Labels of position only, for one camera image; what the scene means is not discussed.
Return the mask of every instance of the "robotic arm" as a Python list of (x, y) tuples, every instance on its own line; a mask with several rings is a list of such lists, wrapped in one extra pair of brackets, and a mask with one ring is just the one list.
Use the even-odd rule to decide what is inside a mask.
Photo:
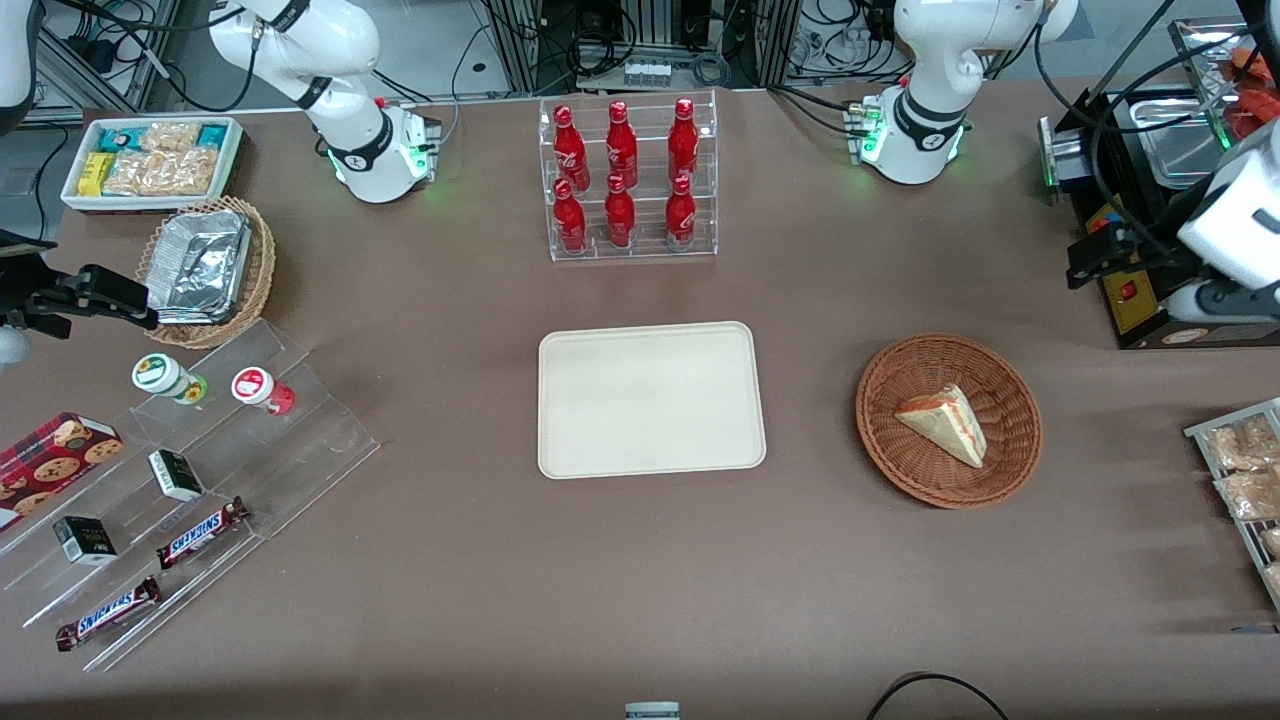
[(357, 74), (378, 65), (378, 28), (347, 0), (219, 3), (214, 46), (302, 108), (329, 145), (338, 179), (366, 202), (389, 202), (435, 177), (440, 126), (370, 97)]
[(906, 87), (867, 96), (860, 159), (891, 181), (922, 184), (955, 156), (965, 111), (982, 87), (977, 50), (1012, 50), (1043, 23), (1057, 40), (1079, 0), (897, 0), (893, 27), (911, 46)]

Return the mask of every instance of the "table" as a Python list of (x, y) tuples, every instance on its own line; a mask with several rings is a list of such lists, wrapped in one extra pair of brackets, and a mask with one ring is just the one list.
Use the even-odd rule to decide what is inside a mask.
[[(1280, 354), (1114, 348), (1097, 293), (1065, 287), (1048, 94), (991, 83), (924, 187), (765, 92), (719, 102), (719, 258), (621, 268), (548, 260), (535, 102), (466, 106), (440, 181), (385, 206), (329, 177), (302, 114), (242, 115), (238, 193), (279, 246), (266, 316), (385, 447), (108, 674), (0, 624), (4, 717), (835, 719), (911, 670), (1020, 719), (1277, 712), (1280, 639), (1226, 633), (1270, 621), (1265, 592), (1180, 429), (1277, 395)], [(155, 223), (67, 213), (54, 264), (132, 270)], [(539, 474), (543, 336), (707, 320), (755, 334), (759, 468)], [(927, 331), (996, 348), (1039, 401), (1043, 459), (1001, 506), (922, 506), (856, 439), (863, 366)], [(114, 418), (156, 347), (105, 319), (36, 337), (0, 375), (0, 443)], [(987, 717), (951, 692), (882, 717)]]

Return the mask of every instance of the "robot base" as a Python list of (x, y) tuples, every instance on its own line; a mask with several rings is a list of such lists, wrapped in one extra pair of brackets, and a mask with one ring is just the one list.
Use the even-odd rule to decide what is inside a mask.
[(901, 87), (890, 87), (864, 97), (855, 111), (845, 111), (845, 129), (867, 133), (849, 138), (849, 155), (855, 165), (870, 165), (893, 182), (923, 184), (942, 174), (942, 168), (955, 159), (964, 128), (956, 131), (950, 150), (920, 150), (893, 120), (893, 102), (901, 94)]
[(346, 169), (329, 152), (338, 179), (365, 202), (390, 202), (421, 183), (433, 182), (440, 159), (440, 123), (403, 108), (388, 106), (383, 111), (392, 119), (392, 142), (370, 169)]

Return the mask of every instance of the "wicker basket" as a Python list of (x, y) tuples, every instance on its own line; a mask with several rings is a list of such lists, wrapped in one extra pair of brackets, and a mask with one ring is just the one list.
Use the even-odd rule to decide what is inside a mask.
[[(243, 213), (253, 223), (253, 237), (244, 261), (244, 279), (241, 282), (239, 310), (220, 325), (160, 325), (147, 332), (152, 340), (178, 345), (188, 350), (207, 350), (232, 340), (262, 314), (266, 296), (271, 292), (271, 273), (275, 272), (275, 240), (271, 228), (262, 222), (262, 215), (252, 205), (237, 197), (219, 197), (184, 208), (178, 213), (212, 213), (214, 210), (236, 210)], [(151, 266), (151, 254), (155, 251), (160, 228), (151, 233), (151, 242), (142, 252), (142, 261), (133, 277), (142, 282)]]
[[(893, 413), (946, 383), (960, 386), (987, 436), (982, 468), (970, 468), (908, 428)], [(919, 334), (872, 359), (858, 383), (858, 434), (897, 487), (938, 507), (996, 505), (1027, 484), (1043, 445), (1039, 409), (1021, 377), (982, 345), (959, 336)]]

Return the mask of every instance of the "red bottle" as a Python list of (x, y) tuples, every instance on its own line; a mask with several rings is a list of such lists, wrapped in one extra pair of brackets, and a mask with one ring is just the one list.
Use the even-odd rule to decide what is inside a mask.
[(557, 105), (552, 115), (556, 118), (556, 163), (561, 174), (573, 183), (575, 192), (586, 192), (591, 187), (591, 173), (586, 169), (586, 143), (573, 127), (573, 111), (568, 105)]
[(609, 176), (609, 197), (604, 201), (604, 215), (609, 219), (609, 242), (620, 250), (631, 247), (636, 231), (636, 204), (627, 192), (622, 173)]
[(694, 210), (698, 206), (689, 195), (689, 176), (681, 174), (671, 183), (673, 192), (667, 199), (667, 247), (676, 252), (684, 252), (694, 243)]
[(636, 150), (636, 131), (627, 120), (627, 104), (609, 102), (609, 136), (604, 138), (609, 151), (609, 172), (622, 176), (627, 187), (640, 182), (640, 154)]
[(698, 126), (694, 124), (694, 101), (687, 97), (676, 100), (676, 122), (667, 136), (667, 174), (676, 182), (680, 173), (690, 178), (698, 172)]
[(556, 192), (552, 214), (556, 215), (556, 228), (564, 252), (581, 255), (586, 252), (586, 215), (582, 214), (582, 205), (573, 197), (573, 187), (567, 179), (556, 178), (552, 188)]

